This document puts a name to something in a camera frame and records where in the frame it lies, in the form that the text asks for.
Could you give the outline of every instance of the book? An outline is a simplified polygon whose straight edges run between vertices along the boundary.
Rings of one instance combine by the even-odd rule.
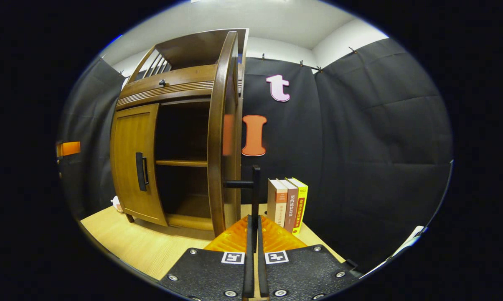
[[[287,188],[278,180],[268,180],[267,218],[281,227],[285,224]]]
[[[292,230],[293,234],[298,234],[302,226],[303,214],[305,213],[305,204],[307,203],[307,189],[309,187],[295,178],[285,179],[292,183],[294,186],[298,187],[296,218],[294,220],[294,228]]]
[[[298,199],[298,187],[292,185],[287,180],[279,180],[286,188],[287,188],[287,207],[285,209],[285,230],[292,233],[292,229],[294,228],[294,221],[296,219],[296,209]]]

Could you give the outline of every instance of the brown book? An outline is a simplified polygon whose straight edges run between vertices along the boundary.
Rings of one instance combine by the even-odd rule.
[[[296,220],[296,209],[298,200],[298,187],[292,185],[287,180],[279,180],[287,188],[287,208],[285,213],[285,230],[292,233]]]
[[[268,180],[267,217],[281,227],[285,224],[287,188],[278,180]]]

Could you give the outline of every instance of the wooden floor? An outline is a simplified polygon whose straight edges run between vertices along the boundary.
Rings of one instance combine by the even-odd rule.
[[[259,213],[264,213],[266,209],[267,204],[259,205]],[[242,205],[242,217],[250,213],[251,205]],[[215,239],[213,231],[164,227],[141,219],[129,223],[125,214],[118,212],[112,206],[86,217],[81,223],[97,241],[119,259],[156,279],[162,279],[187,248],[204,248]],[[304,223],[300,233],[295,236],[307,245],[322,244],[341,263],[345,261]],[[258,296],[257,277],[255,288]]]

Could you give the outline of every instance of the cabinet door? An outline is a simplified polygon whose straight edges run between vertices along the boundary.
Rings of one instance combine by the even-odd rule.
[[[223,182],[240,179],[240,131],[242,102],[238,99],[237,33],[229,32],[218,60],[209,110],[207,168],[209,204],[215,235],[240,219],[236,189]]]
[[[159,104],[114,114],[110,162],[116,194],[125,213],[167,225],[155,181],[154,138]]]

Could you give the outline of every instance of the black handle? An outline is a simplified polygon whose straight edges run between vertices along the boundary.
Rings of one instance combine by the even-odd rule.
[[[146,185],[149,184],[147,181],[148,177],[146,174],[146,177],[144,178],[144,164],[146,164],[147,167],[147,158],[142,156],[142,153],[137,153],[136,154],[136,159],[137,159],[137,177],[138,177],[138,186],[141,191],[147,191]]]

